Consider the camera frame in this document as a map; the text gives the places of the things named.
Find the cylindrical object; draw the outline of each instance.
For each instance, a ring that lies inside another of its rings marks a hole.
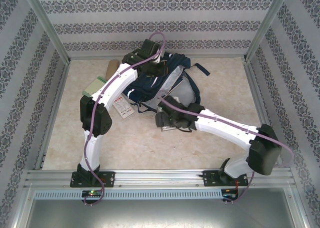
[[[112,59],[109,61],[108,67],[106,69],[105,79],[109,80],[113,74],[117,71],[118,67],[120,65],[119,60]]]

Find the patterned wall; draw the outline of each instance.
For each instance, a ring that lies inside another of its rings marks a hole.
[[[273,0],[40,0],[71,57],[117,56],[155,31],[167,50],[244,55]]]
[[[0,0],[0,227],[34,169],[64,64],[27,0]]]
[[[320,0],[285,0],[251,61],[269,121],[293,149],[294,176],[320,227]]]

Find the beige floor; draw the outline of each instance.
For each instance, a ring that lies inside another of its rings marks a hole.
[[[207,77],[195,67],[188,70],[200,89],[202,105],[240,123],[260,124],[240,58],[192,59],[192,63],[211,72]],[[72,61],[43,169],[77,168],[84,149],[82,90],[104,76],[107,66],[108,60]],[[226,158],[243,153],[212,134],[161,132],[152,112],[122,119],[112,107],[110,115],[113,125],[103,140],[101,169],[219,168]]]

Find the navy blue backpack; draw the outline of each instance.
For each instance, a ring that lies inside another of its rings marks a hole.
[[[146,102],[155,98],[156,94],[162,88],[162,86],[167,81],[167,79],[170,76],[173,76],[173,73],[177,73],[177,71],[179,71],[178,76],[175,77],[174,79],[175,82],[172,83],[172,85],[170,85],[169,89],[172,90],[183,80],[183,78],[187,78],[194,92],[194,96],[195,96],[194,103],[200,104],[200,101],[201,101],[200,91],[197,85],[195,84],[195,82],[192,80],[192,78],[185,72],[186,69],[191,68],[190,58],[186,57],[183,54],[169,54],[165,52],[161,60],[167,61],[167,67],[168,67],[167,75],[162,77],[148,77],[146,74],[142,73],[135,81],[129,84],[123,91],[124,95],[126,95],[128,98],[130,98],[132,101],[135,102],[131,104],[138,106],[138,112],[139,113],[143,113],[146,111],[157,112],[157,108],[155,107],[155,105],[153,105],[152,107],[152,105],[148,105],[146,104]],[[206,70],[200,64],[197,63],[194,66],[198,67],[205,75],[208,76],[210,74],[208,70]],[[139,107],[141,107],[142,105],[145,106],[147,109],[144,111],[141,111]]]

